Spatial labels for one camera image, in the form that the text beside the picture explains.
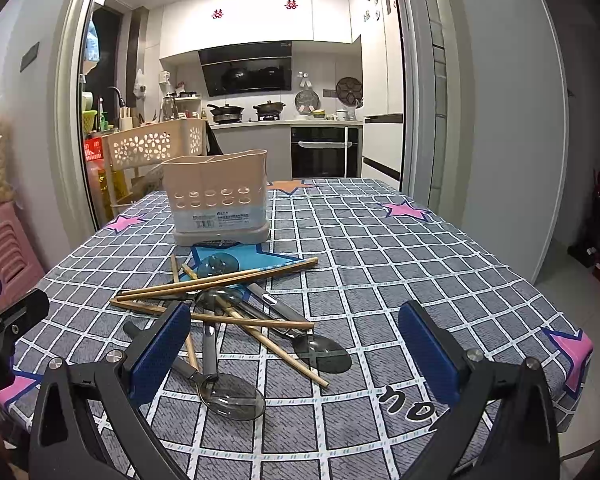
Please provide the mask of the dark handle metal spoon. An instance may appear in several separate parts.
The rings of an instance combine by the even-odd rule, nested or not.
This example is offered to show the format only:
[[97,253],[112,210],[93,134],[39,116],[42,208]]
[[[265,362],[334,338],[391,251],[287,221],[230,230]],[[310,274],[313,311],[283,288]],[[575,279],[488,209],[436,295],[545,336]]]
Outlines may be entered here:
[[[291,309],[282,300],[274,297],[257,283],[248,284],[247,289],[262,304],[265,304],[285,320],[306,322],[306,319],[297,311]],[[296,355],[303,362],[315,367],[320,372],[342,374],[351,368],[352,359],[350,354],[332,339],[310,333],[308,330],[299,330],[297,335],[288,333],[286,337],[291,341]]]

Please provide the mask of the black range hood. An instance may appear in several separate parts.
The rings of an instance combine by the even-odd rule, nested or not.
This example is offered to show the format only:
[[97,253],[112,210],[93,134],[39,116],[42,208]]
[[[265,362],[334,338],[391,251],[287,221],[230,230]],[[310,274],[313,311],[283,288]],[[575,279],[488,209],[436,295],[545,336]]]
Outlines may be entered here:
[[250,42],[198,52],[209,96],[291,90],[292,43]]

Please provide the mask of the black pot on stove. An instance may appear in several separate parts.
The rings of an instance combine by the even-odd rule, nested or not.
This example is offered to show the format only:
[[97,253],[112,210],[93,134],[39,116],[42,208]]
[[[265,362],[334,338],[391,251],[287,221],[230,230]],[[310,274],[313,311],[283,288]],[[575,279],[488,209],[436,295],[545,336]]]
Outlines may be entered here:
[[286,104],[284,102],[272,102],[253,105],[253,109],[257,114],[258,122],[266,122],[267,120],[279,120],[282,111]]

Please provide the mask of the black bag hanging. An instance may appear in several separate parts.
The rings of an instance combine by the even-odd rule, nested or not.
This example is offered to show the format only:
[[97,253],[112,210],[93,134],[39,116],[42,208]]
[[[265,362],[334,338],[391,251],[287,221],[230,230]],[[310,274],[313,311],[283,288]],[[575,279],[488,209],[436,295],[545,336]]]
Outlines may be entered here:
[[207,154],[210,156],[223,155],[222,148],[218,140],[216,140],[214,131],[208,122],[204,124],[204,128],[206,129]]

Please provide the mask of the blue patterned chopstick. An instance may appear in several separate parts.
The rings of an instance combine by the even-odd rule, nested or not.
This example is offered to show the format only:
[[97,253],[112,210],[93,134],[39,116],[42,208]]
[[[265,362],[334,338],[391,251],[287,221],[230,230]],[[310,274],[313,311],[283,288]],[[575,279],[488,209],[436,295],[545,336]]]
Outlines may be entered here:
[[271,339],[268,339],[267,336],[264,336],[259,330],[259,325],[257,324],[256,318],[244,318],[224,299],[220,300],[220,307],[226,314],[226,317],[232,319],[233,324],[240,326],[244,332],[246,332],[255,340],[259,341],[262,346],[265,346],[265,348],[271,350],[276,356],[279,357],[279,359],[284,361],[291,368],[303,376],[306,376],[306,378],[309,378],[311,382],[315,382],[321,388],[327,388],[329,386],[329,382],[326,379],[321,378],[320,375],[314,373],[314,371],[309,367],[294,359],[283,348],[280,348],[278,344],[274,344]]

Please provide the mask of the black built-in oven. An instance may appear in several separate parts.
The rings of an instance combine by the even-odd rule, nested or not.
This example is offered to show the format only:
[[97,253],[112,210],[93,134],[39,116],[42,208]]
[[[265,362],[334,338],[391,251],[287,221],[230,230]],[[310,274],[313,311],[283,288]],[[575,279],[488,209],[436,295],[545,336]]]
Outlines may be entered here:
[[360,140],[360,127],[292,128],[292,176],[296,179],[357,177]]

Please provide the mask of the plain wooden chopstick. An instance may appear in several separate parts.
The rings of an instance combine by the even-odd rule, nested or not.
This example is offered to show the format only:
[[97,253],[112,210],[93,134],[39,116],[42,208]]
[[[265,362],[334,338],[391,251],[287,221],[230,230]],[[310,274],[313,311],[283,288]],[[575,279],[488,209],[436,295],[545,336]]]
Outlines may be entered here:
[[117,294],[115,300],[135,300],[143,298],[155,298],[180,294],[181,292],[194,292],[221,285],[234,285],[239,283],[251,283],[264,278],[277,278],[278,276],[294,274],[306,269],[312,269],[318,263],[317,257],[307,258],[298,262],[286,264],[286,266],[272,266],[272,268],[239,271],[229,274],[210,276],[210,278],[196,278],[178,284],[164,284],[146,288],[132,289]]
[[[110,299],[109,303],[117,308],[143,314],[160,315],[166,312],[166,308],[164,307],[152,306],[151,304],[138,304],[137,302],[133,301],[120,301],[117,299]],[[293,330],[312,330],[312,328],[314,327],[314,323],[312,322],[262,320],[262,318],[244,318],[238,313],[214,315],[194,313],[192,310],[189,310],[189,315],[190,318],[194,321],[226,323],[241,326],[292,328]]]

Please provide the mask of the black wok on stove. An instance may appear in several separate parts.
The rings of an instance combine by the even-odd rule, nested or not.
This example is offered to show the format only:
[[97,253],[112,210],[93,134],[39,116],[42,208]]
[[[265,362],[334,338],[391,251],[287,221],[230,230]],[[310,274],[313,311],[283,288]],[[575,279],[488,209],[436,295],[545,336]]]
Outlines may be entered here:
[[244,111],[242,106],[217,106],[215,104],[208,103],[207,107],[210,110],[213,121],[216,124],[234,124],[234,122],[240,122],[242,120],[242,112]]

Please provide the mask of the cream flower-cutout storage cart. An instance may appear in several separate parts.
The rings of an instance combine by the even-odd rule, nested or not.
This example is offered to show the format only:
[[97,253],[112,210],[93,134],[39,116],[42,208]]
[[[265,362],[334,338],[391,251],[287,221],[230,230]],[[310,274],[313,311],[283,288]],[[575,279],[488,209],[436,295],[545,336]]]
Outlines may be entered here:
[[[102,136],[102,154],[107,177],[110,207],[120,214],[145,194],[161,185],[163,164],[189,155],[207,154],[207,122],[181,118]],[[114,173],[132,171],[129,192],[117,198]]]

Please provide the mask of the beige utensil holder caddy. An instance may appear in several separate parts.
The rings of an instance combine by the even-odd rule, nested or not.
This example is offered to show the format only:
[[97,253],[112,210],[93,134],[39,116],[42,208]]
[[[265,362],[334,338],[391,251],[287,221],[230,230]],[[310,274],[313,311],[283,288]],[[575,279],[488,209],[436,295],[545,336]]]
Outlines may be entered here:
[[265,150],[180,156],[162,164],[162,187],[174,223],[174,242],[266,241],[268,180]]

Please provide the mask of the grey checkered tablecloth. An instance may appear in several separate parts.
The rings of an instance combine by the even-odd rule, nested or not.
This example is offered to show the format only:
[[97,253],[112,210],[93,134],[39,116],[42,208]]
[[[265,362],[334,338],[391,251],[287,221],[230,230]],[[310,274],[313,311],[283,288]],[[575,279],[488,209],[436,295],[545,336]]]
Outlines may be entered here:
[[[399,479],[428,443],[446,406],[434,402],[399,334],[401,304],[417,300],[464,349],[493,361],[540,361],[558,431],[579,402],[593,343],[509,266],[468,235],[387,185],[316,180],[270,191],[270,238],[249,264],[317,258],[312,270],[271,278],[276,299],[341,344],[352,365],[320,373],[322,389],[235,325],[220,325],[221,372],[264,394],[262,417],[215,415],[178,374],[140,410],[191,479]],[[42,375],[51,358],[93,362],[129,338],[123,323],[151,319],[116,309],[122,290],[169,283],[171,257],[192,269],[211,250],[176,248],[169,201],[153,192],[56,264],[38,287],[50,313],[18,341],[15,368]]]

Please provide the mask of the pink plastic stool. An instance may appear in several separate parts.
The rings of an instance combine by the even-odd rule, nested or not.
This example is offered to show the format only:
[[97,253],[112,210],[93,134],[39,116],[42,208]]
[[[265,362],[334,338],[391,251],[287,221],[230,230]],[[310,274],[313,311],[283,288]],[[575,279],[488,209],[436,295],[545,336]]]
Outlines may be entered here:
[[13,202],[0,206],[0,312],[35,288],[44,270],[16,215]]

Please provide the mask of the white refrigerator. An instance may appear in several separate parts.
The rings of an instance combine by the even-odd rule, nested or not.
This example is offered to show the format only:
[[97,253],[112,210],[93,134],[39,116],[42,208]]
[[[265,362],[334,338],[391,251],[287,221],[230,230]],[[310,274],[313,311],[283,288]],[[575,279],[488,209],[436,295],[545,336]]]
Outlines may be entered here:
[[351,0],[352,37],[361,41],[361,176],[400,188],[403,159],[403,61],[396,0]]

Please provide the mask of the blue translucent plastic spoon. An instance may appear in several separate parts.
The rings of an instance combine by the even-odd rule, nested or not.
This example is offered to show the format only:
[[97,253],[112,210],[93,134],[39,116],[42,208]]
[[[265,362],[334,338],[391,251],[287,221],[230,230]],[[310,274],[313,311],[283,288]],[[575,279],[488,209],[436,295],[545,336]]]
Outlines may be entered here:
[[217,252],[201,260],[196,269],[197,278],[211,278],[239,271],[238,260],[227,252]]

